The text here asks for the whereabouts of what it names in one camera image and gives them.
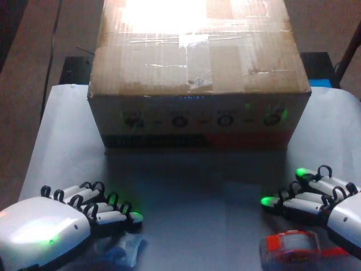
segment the white robotic hand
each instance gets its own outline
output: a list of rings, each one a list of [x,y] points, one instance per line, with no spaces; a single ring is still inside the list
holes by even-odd
[[[0,212],[0,271],[59,269],[96,237],[134,230],[143,221],[129,202],[118,206],[115,192],[105,197],[101,182],[50,192],[43,186],[41,196]]]
[[[321,175],[321,168],[328,170]],[[322,165],[317,172],[296,170],[289,190],[279,190],[278,197],[265,197],[262,207],[304,225],[324,227],[329,238],[351,255],[361,259],[361,190],[351,182],[332,177],[332,170]]]

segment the wooden floor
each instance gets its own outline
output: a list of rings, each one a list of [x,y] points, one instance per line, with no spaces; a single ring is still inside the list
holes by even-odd
[[[0,209],[17,201],[28,169],[39,128],[58,4],[45,0],[28,2],[0,74]],[[327,51],[332,62],[337,63],[361,19],[361,1],[286,0],[286,5],[299,51]],[[102,7],[102,0],[64,0],[48,90],[58,84],[66,56],[87,55],[77,46],[95,50]],[[360,71],[361,50],[341,82],[358,98]]]

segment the white table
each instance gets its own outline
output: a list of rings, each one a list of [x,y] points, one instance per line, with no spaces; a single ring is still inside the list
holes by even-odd
[[[293,181],[297,167],[322,164],[360,185],[359,101],[342,90],[312,91],[287,152],[105,155],[87,86],[54,86],[19,199],[39,195],[43,185],[55,191],[103,181],[106,192],[119,192],[144,216],[146,246],[135,270],[261,270],[260,239],[303,229],[263,213],[262,196]],[[324,247],[332,245],[316,232]],[[320,266],[359,269],[361,261]]]

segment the black wire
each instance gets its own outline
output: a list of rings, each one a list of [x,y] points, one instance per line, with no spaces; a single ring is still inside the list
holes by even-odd
[[[56,13],[55,24],[54,24],[54,28],[52,30],[50,60],[49,60],[49,65],[47,66],[47,72],[46,72],[46,77],[45,77],[43,101],[42,101],[42,104],[41,104],[41,111],[40,111],[40,123],[41,123],[41,120],[43,119],[44,110],[45,110],[47,84],[49,82],[49,75],[50,75],[50,69],[51,69],[51,65],[52,65],[52,59],[54,58],[54,39],[55,39],[56,29],[58,28],[59,15],[60,15],[60,10],[61,10],[62,5],[63,5],[63,0],[59,0],[58,11]]]

